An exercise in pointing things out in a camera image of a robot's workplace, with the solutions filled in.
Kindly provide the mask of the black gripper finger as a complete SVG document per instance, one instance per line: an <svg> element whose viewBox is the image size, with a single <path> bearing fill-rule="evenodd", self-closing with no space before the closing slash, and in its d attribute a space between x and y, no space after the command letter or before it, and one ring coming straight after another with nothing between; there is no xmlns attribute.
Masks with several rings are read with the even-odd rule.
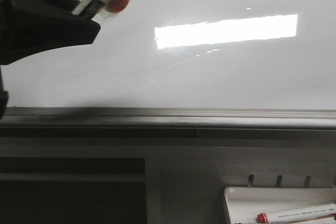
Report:
<svg viewBox="0 0 336 224"><path fill-rule="evenodd" d="M1 0L1 64L57 48L89 45L101 27L72 14L78 0Z"/></svg>

